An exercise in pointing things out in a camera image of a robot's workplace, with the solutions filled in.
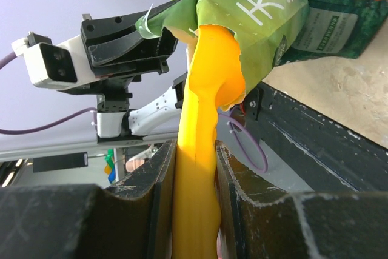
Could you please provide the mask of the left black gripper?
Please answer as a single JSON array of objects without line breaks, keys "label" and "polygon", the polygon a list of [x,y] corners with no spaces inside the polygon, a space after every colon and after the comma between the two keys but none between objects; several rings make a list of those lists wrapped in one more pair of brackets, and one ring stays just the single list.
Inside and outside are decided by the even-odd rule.
[{"label": "left black gripper", "polygon": [[[167,10],[179,0],[171,0],[151,8],[149,19]],[[97,81],[86,86],[65,90],[70,95],[112,95],[125,90],[141,75],[169,71],[167,59],[176,49],[178,40],[167,29],[162,36],[145,39],[137,31],[137,20],[146,11],[81,23],[81,38]]]}]

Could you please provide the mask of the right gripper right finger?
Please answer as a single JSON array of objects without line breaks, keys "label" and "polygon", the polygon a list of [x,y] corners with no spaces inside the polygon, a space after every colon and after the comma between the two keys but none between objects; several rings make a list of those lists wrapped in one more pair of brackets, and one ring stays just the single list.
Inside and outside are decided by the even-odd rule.
[{"label": "right gripper right finger", "polygon": [[216,143],[223,258],[386,258],[386,192],[288,193]]}]

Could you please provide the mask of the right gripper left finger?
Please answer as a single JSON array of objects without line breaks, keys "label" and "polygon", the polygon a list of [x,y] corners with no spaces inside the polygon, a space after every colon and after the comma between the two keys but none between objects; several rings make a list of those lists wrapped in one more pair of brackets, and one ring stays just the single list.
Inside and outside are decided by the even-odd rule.
[{"label": "right gripper left finger", "polygon": [[176,143],[114,185],[1,190],[2,258],[170,258]]}]

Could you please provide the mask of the yellow plastic scoop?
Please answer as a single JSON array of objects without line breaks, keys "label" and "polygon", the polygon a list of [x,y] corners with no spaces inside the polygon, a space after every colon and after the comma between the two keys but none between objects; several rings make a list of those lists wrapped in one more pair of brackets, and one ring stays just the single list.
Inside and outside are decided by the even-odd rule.
[{"label": "yellow plastic scoop", "polygon": [[225,27],[202,25],[184,89],[172,212],[172,258],[216,258],[218,109],[240,102],[246,82],[239,45]]}]

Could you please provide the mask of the green litter bag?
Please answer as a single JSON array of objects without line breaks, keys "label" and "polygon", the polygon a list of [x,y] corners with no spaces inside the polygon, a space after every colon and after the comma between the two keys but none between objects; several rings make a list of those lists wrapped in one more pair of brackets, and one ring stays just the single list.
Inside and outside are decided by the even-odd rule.
[{"label": "green litter bag", "polygon": [[136,22],[146,39],[167,30],[187,44],[185,104],[228,109],[276,66],[355,59],[387,19],[387,0],[171,0]]}]

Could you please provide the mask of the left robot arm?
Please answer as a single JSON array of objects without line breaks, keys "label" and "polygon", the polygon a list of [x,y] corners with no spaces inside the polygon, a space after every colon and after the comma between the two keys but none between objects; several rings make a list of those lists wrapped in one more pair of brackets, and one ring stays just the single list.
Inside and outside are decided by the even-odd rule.
[{"label": "left robot arm", "polygon": [[140,109],[130,108],[132,93],[128,86],[140,82],[142,75],[169,71],[168,58],[178,40],[167,30],[153,39],[143,38],[136,29],[138,19],[153,18],[178,0],[172,0],[147,12],[102,19],[88,19],[81,23],[81,44],[87,66],[96,80],[65,89],[69,95],[97,97],[97,142],[137,144],[160,124],[181,113],[185,75],[176,79],[161,96]]}]

